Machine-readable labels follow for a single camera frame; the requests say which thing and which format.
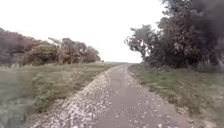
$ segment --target overcast sky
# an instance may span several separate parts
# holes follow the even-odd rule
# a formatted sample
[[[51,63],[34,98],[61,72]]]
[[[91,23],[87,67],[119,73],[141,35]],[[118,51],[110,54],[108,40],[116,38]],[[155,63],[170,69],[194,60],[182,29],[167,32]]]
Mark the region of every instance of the overcast sky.
[[[105,61],[140,62],[123,43],[131,27],[162,17],[159,0],[0,0],[0,27],[47,40],[69,37],[95,47]]]

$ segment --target dense foliage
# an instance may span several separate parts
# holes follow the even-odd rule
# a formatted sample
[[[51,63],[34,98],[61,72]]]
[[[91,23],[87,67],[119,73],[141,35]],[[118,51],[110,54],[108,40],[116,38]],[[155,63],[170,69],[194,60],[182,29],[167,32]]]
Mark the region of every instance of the dense foliage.
[[[42,65],[100,61],[99,52],[83,42],[69,38],[49,40],[52,43],[0,28],[0,64]]]
[[[0,64],[15,63],[26,51],[41,42],[0,28]]]
[[[21,60],[22,65],[43,65],[48,63],[72,64],[80,62],[100,61],[99,52],[85,43],[73,41],[69,38],[53,41],[50,43],[41,43],[26,52]]]
[[[167,10],[158,24],[159,31],[150,25],[132,28],[134,34],[125,40],[130,49],[140,52],[143,61],[154,67],[222,62],[223,42],[214,17],[209,17],[214,11],[207,8],[207,1],[163,0],[163,3]]]

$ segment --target bush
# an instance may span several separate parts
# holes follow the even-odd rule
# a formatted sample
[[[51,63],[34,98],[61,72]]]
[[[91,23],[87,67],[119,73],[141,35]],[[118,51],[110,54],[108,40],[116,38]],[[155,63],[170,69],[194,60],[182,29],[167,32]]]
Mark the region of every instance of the bush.
[[[86,63],[91,63],[95,61],[100,61],[99,52],[91,46],[87,47],[86,52],[83,55],[83,61]]]
[[[32,48],[21,60],[22,65],[43,65],[55,62],[58,62],[57,47],[51,44],[42,44]]]

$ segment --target green grass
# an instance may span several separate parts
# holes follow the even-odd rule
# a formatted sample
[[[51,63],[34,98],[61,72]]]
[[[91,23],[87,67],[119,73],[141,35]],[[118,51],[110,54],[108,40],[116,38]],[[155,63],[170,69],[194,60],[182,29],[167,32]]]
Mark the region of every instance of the green grass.
[[[27,116],[46,112],[55,100],[81,90],[112,66],[93,63],[0,68],[0,125],[18,128]]]
[[[170,103],[186,108],[192,117],[224,120],[224,75],[179,69],[160,69],[134,65],[130,67],[140,84],[160,94]]]

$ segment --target dirt road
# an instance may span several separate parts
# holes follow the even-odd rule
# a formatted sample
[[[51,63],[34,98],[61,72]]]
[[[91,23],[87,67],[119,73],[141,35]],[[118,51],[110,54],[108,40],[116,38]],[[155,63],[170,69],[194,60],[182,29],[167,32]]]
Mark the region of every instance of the dirt road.
[[[172,105],[138,85],[128,66],[102,73],[31,128],[192,128]]]

